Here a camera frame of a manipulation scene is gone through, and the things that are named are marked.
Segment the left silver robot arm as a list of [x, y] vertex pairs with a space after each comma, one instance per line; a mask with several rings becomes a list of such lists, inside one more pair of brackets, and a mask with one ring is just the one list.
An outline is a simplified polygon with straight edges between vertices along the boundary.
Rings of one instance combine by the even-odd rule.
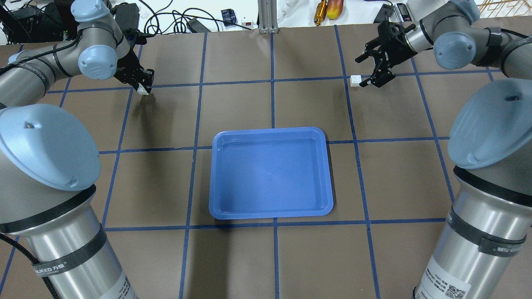
[[40, 103], [58, 80], [112, 77], [149, 95], [143, 68], [106, 0], [75, 0], [75, 40], [21, 51], [1, 69], [1, 239], [55, 299], [136, 299], [91, 200], [99, 150], [71, 113]]

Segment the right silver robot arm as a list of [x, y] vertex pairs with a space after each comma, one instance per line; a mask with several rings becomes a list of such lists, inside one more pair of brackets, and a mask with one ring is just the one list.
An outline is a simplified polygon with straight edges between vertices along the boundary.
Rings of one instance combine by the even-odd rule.
[[428, 49], [444, 69], [473, 64], [505, 75], [479, 89], [452, 125], [447, 151], [460, 189], [413, 299], [490, 298], [532, 223], [531, 36], [474, 28], [479, 18], [473, 0], [449, 0], [406, 28], [384, 17], [356, 58], [374, 58], [361, 87], [382, 87], [393, 66]]

